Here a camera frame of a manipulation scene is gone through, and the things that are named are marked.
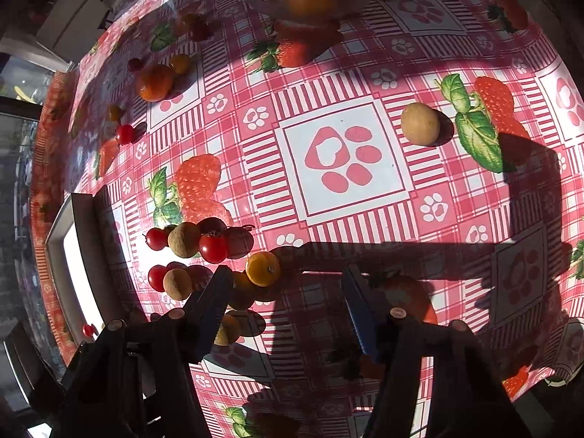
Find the tan longan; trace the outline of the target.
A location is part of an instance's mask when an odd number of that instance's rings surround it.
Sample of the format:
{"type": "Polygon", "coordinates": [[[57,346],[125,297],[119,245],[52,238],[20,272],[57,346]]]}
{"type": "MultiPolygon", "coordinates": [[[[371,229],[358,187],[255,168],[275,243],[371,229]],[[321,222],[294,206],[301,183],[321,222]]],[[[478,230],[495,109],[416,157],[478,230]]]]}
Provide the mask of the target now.
{"type": "Polygon", "coordinates": [[[185,270],[171,269],[163,277],[163,289],[174,301],[185,301],[193,292],[193,284],[185,270]]]}
{"type": "Polygon", "coordinates": [[[170,231],[167,243],[180,258],[191,258],[199,251],[201,232],[196,223],[184,222],[170,231]]]}
{"type": "Polygon", "coordinates": [[[428,146],[438,139],[441,123],[434,109],[423,103],[411,103],[402,111],[401,129],[410,143],[428,146]]]}

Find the red cherry tomato with stem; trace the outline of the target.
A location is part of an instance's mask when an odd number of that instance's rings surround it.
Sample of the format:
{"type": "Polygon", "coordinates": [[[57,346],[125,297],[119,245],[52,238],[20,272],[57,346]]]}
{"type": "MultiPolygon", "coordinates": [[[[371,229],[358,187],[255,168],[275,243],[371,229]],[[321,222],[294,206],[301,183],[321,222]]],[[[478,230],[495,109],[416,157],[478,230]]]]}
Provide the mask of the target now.
{"type": "Polygon", "coordinates": [[[228,243],[222,234],[203,234],[199,238],[199,251],[206,262],[221,264],[228,257],[228,243]]]}

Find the small mandarin orange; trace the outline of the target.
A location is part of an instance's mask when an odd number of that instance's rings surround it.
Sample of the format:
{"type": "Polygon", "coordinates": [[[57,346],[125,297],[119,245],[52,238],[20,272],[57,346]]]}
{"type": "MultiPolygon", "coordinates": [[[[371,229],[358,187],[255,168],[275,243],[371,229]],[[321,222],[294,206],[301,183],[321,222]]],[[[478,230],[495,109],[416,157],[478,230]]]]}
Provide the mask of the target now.
{"type": "Polygon", "coordinates": [[[418,321],[437,324],[438,317],[423,284],[412,277],[397,274],[386,278],[380,289],[395,307],[402,307],[418,321]]]}

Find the white plastic tray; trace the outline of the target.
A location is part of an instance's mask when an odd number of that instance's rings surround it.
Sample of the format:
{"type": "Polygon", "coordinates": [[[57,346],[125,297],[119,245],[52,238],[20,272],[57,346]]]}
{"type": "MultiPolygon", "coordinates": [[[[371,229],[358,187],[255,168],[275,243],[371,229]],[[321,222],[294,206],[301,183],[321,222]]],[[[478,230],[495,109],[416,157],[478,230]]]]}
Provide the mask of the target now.
{"type": "Polygon", "coordinates": [[[83,332],[84,325],[102,330],[109,321],[125,316],[93,196],[73,193],[64,201],[46,238],[46,258],[75,344],[94,340],[83,332]]]}

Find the red checkered strawberry tablecloth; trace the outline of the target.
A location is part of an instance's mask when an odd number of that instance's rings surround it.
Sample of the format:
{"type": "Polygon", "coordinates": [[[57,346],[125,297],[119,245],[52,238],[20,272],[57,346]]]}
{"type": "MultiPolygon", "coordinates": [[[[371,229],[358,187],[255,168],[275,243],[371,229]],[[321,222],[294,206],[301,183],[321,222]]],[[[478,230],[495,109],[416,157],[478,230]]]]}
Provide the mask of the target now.
{"type": "Polygon", "coordinates": [[[46,238],[78,192],[95,198],[134,319],[176,305],[147,283],[173,254],[151,250],[146,232],[215,216],[248,224],[253,251],[282,259],[353,253],[371,265],[386,247],[438,323],[476,333],[512,399],[572,380],[583,364],[583,98],[541,27],[514,0],[372,0],[331,24],[335,43],[314,57],[293,50],[290,31],[243,0],[141,0],[53,76],[31,223],[61,357],[76,344],[46,238]],[[213,36],[174,36],[186,14],[213,36]],[[139,73],[177,53],[188,74],[159,102],[139,97],[139,73]],[[129,72],[134,57],[143,68],[129,72]],[[404,137],[411,103],[437,112],[432,145],[404,137]],[[130,145],[116,140],[120,124],[135,129],[130,145]]]}

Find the red cherry tomato mid left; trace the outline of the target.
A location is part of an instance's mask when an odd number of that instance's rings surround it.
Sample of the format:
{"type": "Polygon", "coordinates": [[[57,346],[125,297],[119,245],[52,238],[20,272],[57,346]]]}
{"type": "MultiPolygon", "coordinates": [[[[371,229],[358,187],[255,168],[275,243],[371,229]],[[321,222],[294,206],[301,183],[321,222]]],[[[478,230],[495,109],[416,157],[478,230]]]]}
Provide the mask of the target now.
{"type": "Polygon", "coordinates": [[[131,124],[120,124],[116,131],[119,145],[130,145],[135,139],[135,129],[131,124]]]}

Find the yellow tomato on strawberry print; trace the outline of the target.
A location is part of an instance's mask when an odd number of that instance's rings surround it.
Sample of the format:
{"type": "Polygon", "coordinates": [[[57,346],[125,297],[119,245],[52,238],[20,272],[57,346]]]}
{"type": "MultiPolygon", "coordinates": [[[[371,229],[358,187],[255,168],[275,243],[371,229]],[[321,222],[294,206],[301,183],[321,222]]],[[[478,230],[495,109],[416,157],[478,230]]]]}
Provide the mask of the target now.
{"type": "Polygon", "coordinates": [[[124,110],[117,104],[110,104],[107,109],[107,117],[109,121],[119,123],[123,117],[124,110]]]}

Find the large mandarin orange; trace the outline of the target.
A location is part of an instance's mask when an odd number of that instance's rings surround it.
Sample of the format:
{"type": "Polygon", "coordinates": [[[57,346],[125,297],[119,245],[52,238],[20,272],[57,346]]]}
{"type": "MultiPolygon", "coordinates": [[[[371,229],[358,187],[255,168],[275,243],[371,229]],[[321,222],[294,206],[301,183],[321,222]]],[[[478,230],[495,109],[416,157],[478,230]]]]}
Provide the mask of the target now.
{"type": "Polygon", "coordinates": [[[150,103],[163,100],[172,89],[174,77],[174,71],[164,64],[144,68],[136,82],[139,97],[150,103]]]}

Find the dark red cherry tomato far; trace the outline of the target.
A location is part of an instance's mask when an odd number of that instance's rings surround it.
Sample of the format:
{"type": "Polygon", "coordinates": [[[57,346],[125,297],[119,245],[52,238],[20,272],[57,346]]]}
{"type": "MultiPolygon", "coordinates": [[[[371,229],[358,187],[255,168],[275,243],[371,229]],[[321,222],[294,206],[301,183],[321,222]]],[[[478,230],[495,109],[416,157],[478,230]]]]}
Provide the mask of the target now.
{"type": "Polygon", "coordinates": [[[129,72],[137,72],[143,68],[143,60],[140,58],[134,57],[128,61],[128,70],[129,72]]]}

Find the dark red tomato far right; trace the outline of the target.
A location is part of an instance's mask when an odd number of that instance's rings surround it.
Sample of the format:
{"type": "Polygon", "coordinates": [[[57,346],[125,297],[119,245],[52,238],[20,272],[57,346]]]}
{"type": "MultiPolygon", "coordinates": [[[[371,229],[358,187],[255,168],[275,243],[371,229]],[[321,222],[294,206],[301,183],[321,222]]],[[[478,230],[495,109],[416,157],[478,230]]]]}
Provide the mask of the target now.
{"type": "Polygon", "coordinates": [[[193,42],[203,42],[213,36],[213,32],[205,21],[195,20],[189,28],[188,36],[193,42]]]}

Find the yellow tomato far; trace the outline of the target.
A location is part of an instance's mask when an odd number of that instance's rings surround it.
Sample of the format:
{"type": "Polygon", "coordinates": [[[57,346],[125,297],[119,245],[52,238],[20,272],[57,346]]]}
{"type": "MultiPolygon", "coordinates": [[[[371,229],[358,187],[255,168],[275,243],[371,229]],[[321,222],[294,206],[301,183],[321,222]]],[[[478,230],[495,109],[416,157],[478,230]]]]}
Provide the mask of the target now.
{"type": "Polygon", "coordinates": [[[190,32],[193,21],[192,14],[178,16],[174,21],[173,33],[174,36],[180,38],[190,32]]]}

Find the orange tomato in bowl front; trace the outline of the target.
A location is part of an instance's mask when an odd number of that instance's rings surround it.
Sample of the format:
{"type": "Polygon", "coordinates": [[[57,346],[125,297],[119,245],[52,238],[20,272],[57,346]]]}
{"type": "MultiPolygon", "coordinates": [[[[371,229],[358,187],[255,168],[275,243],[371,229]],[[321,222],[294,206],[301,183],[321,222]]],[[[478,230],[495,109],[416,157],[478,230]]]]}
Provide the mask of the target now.
{"type": "Polygon", "coordinates": [[[328,18],[335,13],[335,0],[287,0],[289,12],[301,19],[328,18]]]}

